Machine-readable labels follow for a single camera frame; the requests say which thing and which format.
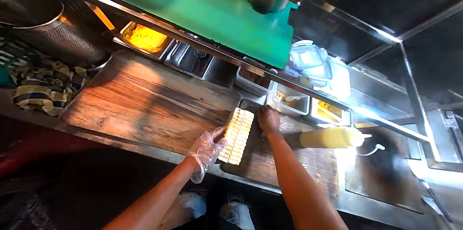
yellow squeeze bottle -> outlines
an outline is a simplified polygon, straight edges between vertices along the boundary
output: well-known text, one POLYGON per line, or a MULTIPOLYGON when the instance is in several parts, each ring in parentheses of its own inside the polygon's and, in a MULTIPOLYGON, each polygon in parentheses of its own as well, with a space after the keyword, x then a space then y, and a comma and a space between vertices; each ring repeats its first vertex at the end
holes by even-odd
POLYGON ((303 132, 299 141, 305 148, 346 149, 362 146, 369 137, 354 127, 333 127, 303 132))

gloved hand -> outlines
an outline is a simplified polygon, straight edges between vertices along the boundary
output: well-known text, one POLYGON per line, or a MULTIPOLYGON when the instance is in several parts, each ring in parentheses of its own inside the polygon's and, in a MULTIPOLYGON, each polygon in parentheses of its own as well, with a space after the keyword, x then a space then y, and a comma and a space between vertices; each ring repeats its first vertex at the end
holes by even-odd
POLYGON ((191 181, 195 184, 201 183, 207 168, 217 160, 218 154, 227 146, 227 141, 223 138, 225 127, 216 128, 213 132, 204 132, 197 139, 187 156, 192 156, 200 165, 200 169, 191 175, 191 181))

metal rim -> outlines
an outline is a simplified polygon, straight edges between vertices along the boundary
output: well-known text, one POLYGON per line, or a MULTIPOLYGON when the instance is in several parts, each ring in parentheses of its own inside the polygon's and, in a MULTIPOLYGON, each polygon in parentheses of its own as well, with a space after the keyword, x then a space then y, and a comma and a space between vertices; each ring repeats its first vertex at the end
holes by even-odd
POLYGON ((61 11, 60 11, 60 13, 59 13, 56 17, 54 17, 52 20, 50 20, 50 21, 48 21, 48 22, 46 22, 46 23, 44 23, 44 24, 37 25, 37 26, 31 26, 31 27, 12 27, 12 28, 14 28, 14 29, 32 29, 32 28, 43 27, 43 26, 46 26, 46 25, 49 25, 49 24, 53 23, 55 20, 57 20, 58 18, 60 18, 60 17, 62 16, 63 12, 64 12, 64 4, 63 4, 60 0, 57 0, 57 1, 58 1, 58 2, 60 3, 60 5, 61 5, 61 11))

leg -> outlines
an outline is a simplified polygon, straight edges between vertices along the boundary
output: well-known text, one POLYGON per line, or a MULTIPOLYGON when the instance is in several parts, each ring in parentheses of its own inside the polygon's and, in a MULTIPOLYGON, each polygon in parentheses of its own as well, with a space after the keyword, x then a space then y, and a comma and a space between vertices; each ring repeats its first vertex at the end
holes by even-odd
POLYGON ((224 204, 218 216, 241 229, 254 230, 248 206, 238 201, 224 204))
POLYGON ((205 214, 205 199, 198 193, 185 192, 177 196, 167 210, 158 230, 170 230, 205 214))

green cutting board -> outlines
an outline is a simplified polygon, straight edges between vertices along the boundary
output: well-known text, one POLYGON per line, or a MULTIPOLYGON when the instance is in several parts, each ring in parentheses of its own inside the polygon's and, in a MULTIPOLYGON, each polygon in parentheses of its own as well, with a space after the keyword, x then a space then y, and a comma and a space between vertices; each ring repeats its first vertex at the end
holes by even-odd
POLYGON ((286 67, 293 28, 290 3, 262 15, 246 0, 122 0, 277 68, 286 67))

